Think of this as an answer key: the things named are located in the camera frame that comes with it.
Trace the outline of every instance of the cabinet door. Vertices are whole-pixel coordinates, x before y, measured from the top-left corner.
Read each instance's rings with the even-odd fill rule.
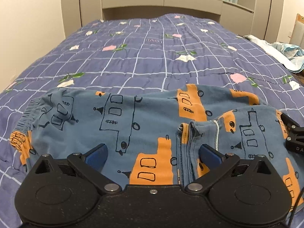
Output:
[[[250,34],[253,13],[240,7],[223,3],[219,23],[226,29],[239,35]]]

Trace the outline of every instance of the elastic waistband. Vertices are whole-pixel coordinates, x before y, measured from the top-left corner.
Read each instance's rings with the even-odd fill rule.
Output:
[[[23,112],[22,117],[16,124],[14,131],[20,131],[23,134],[27,134],[27,132],[30,130],[32,125],[32,120],[35,114],[35,111],[38,107],[38,103],[40,101],[40,98],[33,99],[29,102],[28,106],[26,107],[25,111]]]

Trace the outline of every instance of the green leaf print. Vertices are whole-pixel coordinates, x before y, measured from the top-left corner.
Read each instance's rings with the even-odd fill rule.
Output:
[[[165,37],[166,37],[166,38],[169,38],[169,39],[172,39],[172,38],[173,38],[172,35],[169,35],[169,34],[167,34],[167,33],[165,33]]]
[[[184,51],[176,51],[175,53],[180,55],[180,54],[186,53],[186,51],[185,50]]]
[[[81,77],[81,76],[83,76],[83,75],[84,75],[84,73],[73,74],[73,75],[72,75],[72,78],[79,78],[79,77]]]
[[[70,76],[69,74],[66,75],[65,77],[63,77],[62,79],[60,79],[58,82],[63,82],[63,81],[65,81],[69,76]]]

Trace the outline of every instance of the metal screw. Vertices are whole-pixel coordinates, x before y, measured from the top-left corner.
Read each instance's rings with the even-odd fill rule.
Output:
[[[199,183],[188,184],[188,189],[191,191],[200,191],[203,188]]]
[[[104,188],[106,191],[114,192],[116,190],[119,190],[119,185],[117,185],[116,183],[108,183],[105,185]]]
[[[156,193],[157,193],[157,190],[156,190],[156,189],[151,189],[151,190],[150,190],[150,194],[155,195]]]

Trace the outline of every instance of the pink flower print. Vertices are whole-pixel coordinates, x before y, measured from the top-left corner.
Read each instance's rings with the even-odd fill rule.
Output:
[[[114,50],[114,49],[116,49],[116,45],[110,45],[110,46],[104,47],[102,49],[102,51]]]
[[[241,75],[239,73],[235,74],[230,74],[230,78],[235,82],[235,83],[241,83],[247,80],[247,78],[244,75]]]

